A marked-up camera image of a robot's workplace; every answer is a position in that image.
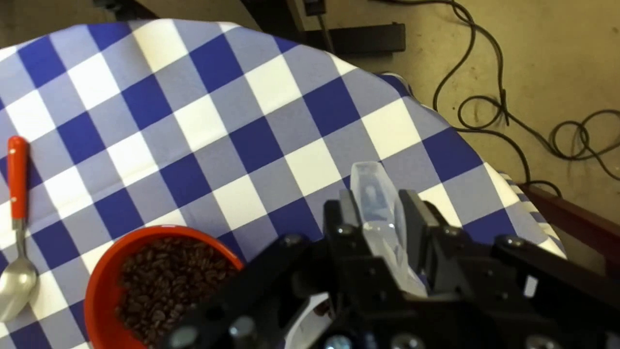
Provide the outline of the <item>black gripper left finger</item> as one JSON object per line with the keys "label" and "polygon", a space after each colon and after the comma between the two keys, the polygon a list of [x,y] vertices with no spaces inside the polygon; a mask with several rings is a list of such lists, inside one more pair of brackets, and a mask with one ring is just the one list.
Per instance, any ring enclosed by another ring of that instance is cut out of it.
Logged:
{"label": "black gripper left finger", "polygon": [[323,227],[333,264],[333,287],[329,289],[333,322],[321,334],[321,347],[387,347],[393,336],[387,324],[397,318],[402,293],[387,264],[369,252],[348,190],[323,206]]}

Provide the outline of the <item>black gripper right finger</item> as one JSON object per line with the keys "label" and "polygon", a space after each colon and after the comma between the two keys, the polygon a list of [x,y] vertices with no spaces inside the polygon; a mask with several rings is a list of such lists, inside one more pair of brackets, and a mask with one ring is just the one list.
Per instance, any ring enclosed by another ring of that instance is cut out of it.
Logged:
{"label": "black gripper right finger", "polygon": [[620,289],[517,235],[474,243],[412,190],[397,192],[410,268],[455,307],[447,340],[472,349],[620,349]]}

